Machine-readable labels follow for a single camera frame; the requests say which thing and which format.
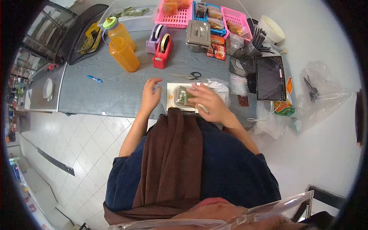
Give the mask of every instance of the black floor strip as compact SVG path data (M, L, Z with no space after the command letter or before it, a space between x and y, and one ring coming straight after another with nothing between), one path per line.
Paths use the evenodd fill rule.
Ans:
M40 149L39 147L37 147L36 145L34 145L30 140L28 140L27 138L25 138L23 135L22 135L22 137L23 137L26 141L28 141L31 145L33 145L33 147L35 147L35 148L37 149L37 152L38 152L39 154L41 154L44 158L46 158L46 160L48 160L49 162L51 162L51 163L52 163L53 165L55 165L56 167L58 167L58 168L60 168L60 169L62 169L62 170L64 170L64 171L66 171L67 173L69 173L69 174L71 174L71 175L75 176L75 174L74 174L74 169L73 169L73 168L71 168L71 167L69 167L69 166L67 166L67 165L65 165L65 164L63 164L63 163L61 163L60 161L56 160L56 159L55 159L55 158L53 158L52 156L48 155L47 153L45 153L44 151L42 151L42 149Z

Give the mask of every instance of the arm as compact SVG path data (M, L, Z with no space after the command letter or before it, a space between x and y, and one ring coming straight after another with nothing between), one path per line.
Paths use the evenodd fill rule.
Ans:
M157 88L156 93L153 92L160 81L161 78L151 78L146 82L142 93L142 107L121 146L119 157L130 156L146 133L149 115L161 98L161 87Z
M196 98L189 99L192 103L204 105L208 109L206 113L200 106L197 106L199 114L209 122L221 122L228 133L235 136L241 141L247 149L255 155L260 154L256 143L252 140L249 133L240 124L236 116L227 108L222 99L212 90L201 85L193 85L194 89L187 89L189 93L196 96Z

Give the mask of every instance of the hand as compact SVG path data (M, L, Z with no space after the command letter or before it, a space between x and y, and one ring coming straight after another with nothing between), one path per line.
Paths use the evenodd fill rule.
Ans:
M154 93L155 85L162 81L162 78L150 78L144 85L142 93L142 107L141 111L151 114L153 109L157 106L161 99L161 87L157 88Z
M201 83L201 85L193 85L193 88L194 89L188 88L187 91L196 96L196 98L190 98L189 102L201 104L208 110L207 113L202 107L197 106L201 117L206 121L221 122L222 124L224 124L226 120L231 119L232 112L230 112L219 95L210 90L203 83Z

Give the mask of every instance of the blue pen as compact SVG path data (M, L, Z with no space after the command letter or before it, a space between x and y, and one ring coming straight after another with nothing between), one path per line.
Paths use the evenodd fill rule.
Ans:
M96 81L98 81L98 82L103 83L103 81L102 81L100 78L94 78L94 77L92 77L92 76L90 76L90 75L87 75L87 77L88 77L88 78L90 78L90 79L93 79L93 80L96 80Z

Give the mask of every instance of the person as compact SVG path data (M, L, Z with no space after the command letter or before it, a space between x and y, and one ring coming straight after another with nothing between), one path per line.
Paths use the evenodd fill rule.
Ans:
M166 218L226 222L249 208L281 200L277 180L251 136L222 99L203 84L187 91L195 96L190 102L205 106L207 112L198 106L200 116L183 115L170 108L168 116L161 115L147 134L148 118L161 98L162 89L154 92L155 85L161 81L146 82L142 106L114 159L104 202L109 224ZM213 123L221 123L223 130ZM240 229L304 225L277 213Z

